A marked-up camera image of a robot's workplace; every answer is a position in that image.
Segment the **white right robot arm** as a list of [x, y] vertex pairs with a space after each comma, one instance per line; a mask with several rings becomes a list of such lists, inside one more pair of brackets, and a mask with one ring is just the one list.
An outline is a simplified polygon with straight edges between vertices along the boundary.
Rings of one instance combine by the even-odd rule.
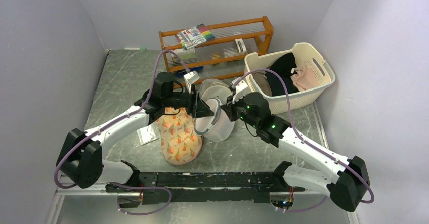
[[273, 185], [280, 191], [288, 187], [302, 187], [324, 194], [342, 210], [354, 212], [366, 193], [367, 203], [374, 201], [365, 161], [354, 156], [348, 158], [317, 144], [291, 122], [271, 113], [268, 101], [259, 93], [249, 93], [237, 102], [232, 96], [221, 108], [231, 121], [241, 120], [255, 129], [256, 137], [277, 148], [286, 149], [315, 170], [289, 164], [274, 175]]

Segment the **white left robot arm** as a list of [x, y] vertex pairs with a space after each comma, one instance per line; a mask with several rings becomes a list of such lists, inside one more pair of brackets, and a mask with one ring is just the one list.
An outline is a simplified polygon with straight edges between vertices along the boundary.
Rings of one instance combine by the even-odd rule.
[[109, 161], [104, 156], [117, 142], [158, 120], [166, 108], [184, 109], [193, 118], [212, 116], [213, 112], [194, 85], [199, 80], [198, 73], [191, 71], [184, 75], [184, 80], [186, 88], [176, 92], [175, 77], [160, 72], [153, 77], [150, 88], [125, 112], [86, 131], [71, 130], [56, 163], [56, 185], [66, 188], [59, 181], [59, 173], [63, 173], [72, 181], [70, 188], [85, 189], [97, 182], [117, 182], [126, 191], [136, 190], [140, 185], [139, 171], [125, 161]]

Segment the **white mesh laundry bag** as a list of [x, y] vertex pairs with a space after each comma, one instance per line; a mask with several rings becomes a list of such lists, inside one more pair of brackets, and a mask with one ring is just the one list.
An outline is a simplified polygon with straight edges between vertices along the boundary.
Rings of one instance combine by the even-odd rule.
[[210, 141], [224, 141], [232, 133], [235, 122], [230, 121], [218, 98], [208, 99], [206, 103], [214, 115], [195, 119], [194, 131]]

